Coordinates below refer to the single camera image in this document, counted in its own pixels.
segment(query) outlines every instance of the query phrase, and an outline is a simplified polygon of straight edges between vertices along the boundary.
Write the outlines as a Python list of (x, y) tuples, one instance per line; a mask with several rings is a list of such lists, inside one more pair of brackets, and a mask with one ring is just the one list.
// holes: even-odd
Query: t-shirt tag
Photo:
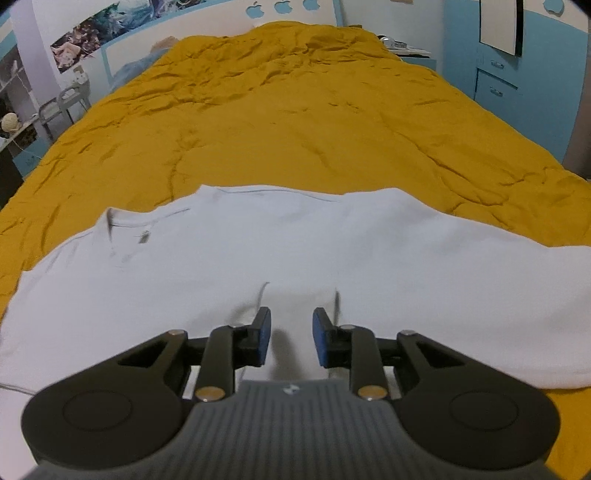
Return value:
[(150, 232), (148, 230), (144, 230), (142, 232), (142, 235), (139, 237), (139, 243), (140, 244), (144, 244), (148, 241), (148, 238), (150, 238)]

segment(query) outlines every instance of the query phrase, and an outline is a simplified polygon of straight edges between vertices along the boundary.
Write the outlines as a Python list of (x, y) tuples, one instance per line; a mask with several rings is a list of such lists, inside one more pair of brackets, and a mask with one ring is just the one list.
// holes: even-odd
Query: apple logo decal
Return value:
[(318, 10), (320, 5), (317, 0), (304, 0), (304, 8), (306, 10)]
[(258, 2), (254, 2), (253, 5), (246, 9), (246, 14), (251, 18), (261, 18), (265, 15), (265, 12), (262, 10)]
[(544, 0), (544, 8), (548, 13), (562, 15), (564, 12), (564, 1), (563, 0)]
[(287, 15), (292, 10), (293, 10), (293, 8), (290, 7), (290, 0), (282, 0), (281, 2), (277, 2), (275, 4), (275, 11), (278, 14)]

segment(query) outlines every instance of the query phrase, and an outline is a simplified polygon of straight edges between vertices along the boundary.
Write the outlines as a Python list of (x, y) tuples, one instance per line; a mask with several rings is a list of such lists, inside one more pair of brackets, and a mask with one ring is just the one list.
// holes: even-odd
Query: wrinkled fabric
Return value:
[[(364, 30), (278, 22), (180, 41), (60, 137), (0, 212), (0, 311), (22, 270), (107, 207), (145, 212), (201, 184), (398, 187), (543, 245), (591, 245), (591, 187), (546, 150)], [(549, 395), (548, 464), (578, 480), (591, 390)]]

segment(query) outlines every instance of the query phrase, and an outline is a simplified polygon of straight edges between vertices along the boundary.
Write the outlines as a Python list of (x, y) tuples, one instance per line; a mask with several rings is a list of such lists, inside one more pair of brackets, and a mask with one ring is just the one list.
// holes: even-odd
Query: yarn ball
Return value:
[(16, 132), (21, 127), (21, 124), (18, 121), (17, 115), (11, 112), (2, 117), (0, 127), (2, 127), (2, 130), (6, 133), (10, 134)]

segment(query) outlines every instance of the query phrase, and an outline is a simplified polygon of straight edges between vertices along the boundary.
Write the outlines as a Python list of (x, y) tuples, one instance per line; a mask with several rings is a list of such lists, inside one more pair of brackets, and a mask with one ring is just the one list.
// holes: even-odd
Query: chair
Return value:
[(74, 82), (69, 87), (63, 89), (60, 94), (57, 96), (57, 104), (62, 111), (62, 113), (66, 113), (74, 124), (72, 120), (72, 116), (68, 109), (73, 106), (75, 103), (80, 103), (82, 108), (87, 112), (90, 108), (90, 81), (85, 81), (84, 83), (77, 83)]
[(55, 138), (49, 129), (49, 122), (59, 115), (67, 115), (70, 123), (74, 125), (74, 120), (68, 110), (75, 103), (80, 103), (85, 111), (90, 108), (90, 82), (74, 82), (69, 87), (64, 88), (55, 98), (41, 105), (39, 108), (39, 123), (53, 142)]

